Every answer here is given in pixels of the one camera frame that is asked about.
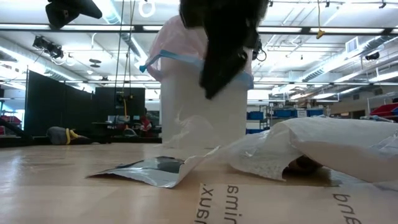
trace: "wooden table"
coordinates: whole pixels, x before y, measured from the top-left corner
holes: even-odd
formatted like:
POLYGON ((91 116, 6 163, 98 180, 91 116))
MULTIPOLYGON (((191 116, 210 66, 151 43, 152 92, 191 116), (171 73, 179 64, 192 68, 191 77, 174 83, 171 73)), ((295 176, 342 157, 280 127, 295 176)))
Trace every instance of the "wooden table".
POLYGON ((276 182, 211 161, 174 189, 126 179, 85 178, 155 156, 187 158, 209 150, 160 149, 150 144, 35 146, 0 151, 0 223, 192 223, 199 185, 336 185, 359 182, 323 169, 276 182))

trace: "desk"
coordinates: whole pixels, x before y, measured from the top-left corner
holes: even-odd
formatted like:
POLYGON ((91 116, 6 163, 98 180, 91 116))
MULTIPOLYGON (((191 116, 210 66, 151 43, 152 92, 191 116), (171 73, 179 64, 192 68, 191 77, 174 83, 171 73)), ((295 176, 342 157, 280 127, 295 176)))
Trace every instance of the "desk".
POLYGON ((155 156, 187 158, 209 150, 159 149, 150 144, 34 146, 0 151, 0 223, 192 223, 199 184, 335 185, 359 182, 323 169, 276 182, 211 161, 174 189, 126 179, 85 178, 155 156))

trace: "ceiling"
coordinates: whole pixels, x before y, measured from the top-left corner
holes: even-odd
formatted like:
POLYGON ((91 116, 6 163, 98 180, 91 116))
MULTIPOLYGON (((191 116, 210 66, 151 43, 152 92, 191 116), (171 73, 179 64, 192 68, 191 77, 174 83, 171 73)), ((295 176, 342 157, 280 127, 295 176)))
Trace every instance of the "ceiling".
MULTIPOLYGON (((96 0, 96 2, 108 2, 113 4, 125 24, 130 24, 131 16, 133 24, 162 25, 168 19, 178 15, 179 0, 152 0, 155 5, 154 14, 145 16, 150 12, 151 5, 142 1, 123 0, 96 0)), ((320 25, 332 27, 395 27, 398 26, 398 1, 386 1, 386 7, 380 9, 381 3, 375 1, 333 1, 326 7, 325 1, 320 1, 320 12, 317 1, 290 0, 274 1, 269 7, 266 17, 262 21, 263 26, 318 26, 318 13, 320 25)), ((45 0, 0 0, 0 23, 16 24, 48 24, 45 13, 45 0)), ((73 24, 108 24, 104 19, 94 19, 80 15, 73 24)), ((62 32, 10 32, 0 31, 0 37, 15 43, 23 49, 32 52, 38 57, 50 60, 46 54, 32 46, 35 36, 43 36, 47 40, 62 45, 62 49, 70 54, 73 59, 62 65, 52 64, 52 68, 63 67, 76 75, 78 80, 100 80, 108 77, 115 80, 116 71, 118 80, 154 80, 148 73, 141 73, 131 62, 128 66, 126 53, 128 46, 120 41, 118 34, 97 33, 62 33, 62 32), (102 61, 100 68, 92 68, 89 59, 102 61)), ((138 45, 149 55, 150 47, 156 34, 132 34, 138 45)), ((314 35, 261 35, 263 49, 267 53, 264 62, 253 61, 252 70, 254 81, 296 81, 298 77, 310 68, 333 57, 345 50, 345 43, 355 36, 331 36, 325 35, 316 39, 314 35)), ((364 42, 373 37, 360 37, 359 42, 364 42)), ((395 52, 383 49, 380 61, 391 57, 395 52)), ((354 59, 349 64, 340 66, 331 71, 329 75, 332 82, 342 75, 348 75, 361 69, 360 58, 354 59)), ((159 83, 144 86, 148 89, 159 89, 159 83)), ((255 88, 271 90, 273 85, 256 85, 255 88)), ((153 98, 159 97, 159 91, 149 93, 153 98)))

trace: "black partition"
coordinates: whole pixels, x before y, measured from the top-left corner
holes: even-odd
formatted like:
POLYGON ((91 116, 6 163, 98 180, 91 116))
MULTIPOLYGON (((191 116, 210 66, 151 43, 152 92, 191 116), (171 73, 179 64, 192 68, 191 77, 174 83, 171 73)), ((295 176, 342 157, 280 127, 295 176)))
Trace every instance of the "black partition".
MULTIPOLYGON (((145 88, 117 88, 117 95, 130 96, 131 100, 126 101, 127 115, 132 119, 134 116, 145 114, 145 88)), ((95 110, 96 120, 106 121, 109 115, 124 115, 124 106, 116 102, 115 108, 115 88, 97 87, 95 88, 95 110)))
POLYGON ((29 71, 26 91, 24 131, 27 134, 45 136, 52 126, 86 131, 95 120, 91 93, 33 71, 29 71))

